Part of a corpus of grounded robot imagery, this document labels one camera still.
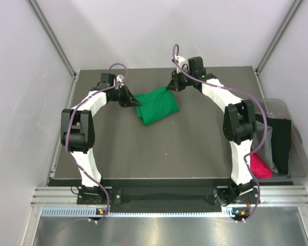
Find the green t-shirt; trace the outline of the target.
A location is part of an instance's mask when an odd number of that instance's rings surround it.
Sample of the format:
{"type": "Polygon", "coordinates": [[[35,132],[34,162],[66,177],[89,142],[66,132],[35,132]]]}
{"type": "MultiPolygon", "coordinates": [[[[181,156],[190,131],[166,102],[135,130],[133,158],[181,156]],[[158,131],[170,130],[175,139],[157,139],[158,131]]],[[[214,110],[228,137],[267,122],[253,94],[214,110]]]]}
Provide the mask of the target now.
{"type": "Polygon", "coordinates": [[[137,117],[145,126],[180,111],[173,93],[166,89],[165,86],[149,93],[135,95],[135,98],[141,103],[136,106],[137,117]]]}

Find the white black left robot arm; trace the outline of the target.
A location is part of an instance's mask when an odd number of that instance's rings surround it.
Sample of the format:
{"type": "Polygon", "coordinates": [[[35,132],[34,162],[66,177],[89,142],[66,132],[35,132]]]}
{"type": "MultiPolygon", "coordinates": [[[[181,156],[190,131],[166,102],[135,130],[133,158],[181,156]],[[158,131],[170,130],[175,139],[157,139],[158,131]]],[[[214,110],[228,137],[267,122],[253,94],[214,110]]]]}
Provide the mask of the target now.
{"type": "Polygon", "coordinates": [[[140,102],[125,85],[126,77],[102,73],[100,82],[79,104],[61,113],[61,144],[65,153],[76,164],[81,185],[78,187],[79,204],[103,204],[107,191],[95,163],[93,147],[95,130],[93,117],[109,102],[118,102],[122,108],[139,106],[140,102]]]}

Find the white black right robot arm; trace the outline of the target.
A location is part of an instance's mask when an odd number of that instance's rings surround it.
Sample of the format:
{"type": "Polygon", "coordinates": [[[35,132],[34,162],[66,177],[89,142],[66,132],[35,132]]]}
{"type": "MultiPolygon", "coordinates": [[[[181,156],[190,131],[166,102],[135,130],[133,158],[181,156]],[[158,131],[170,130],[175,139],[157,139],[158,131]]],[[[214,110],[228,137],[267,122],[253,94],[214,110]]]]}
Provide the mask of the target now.
{"type": "Polygon", "coordinates": [[[177,68],[172,72],[167,89],[180,92],[192,86],[210,98],[224,114],[222,130],[232,151],[232,182],[227,193],[218,193],[217,198],[226,204],[233,201],[240,203],[248,197],[254,186],[249,170],[251,158],[248,156],[257,129],[254,102],[243,100],[225,90],[215,75],[206,72],[201,57],[185,59],[174,55],[172,61],[177,68]]]}

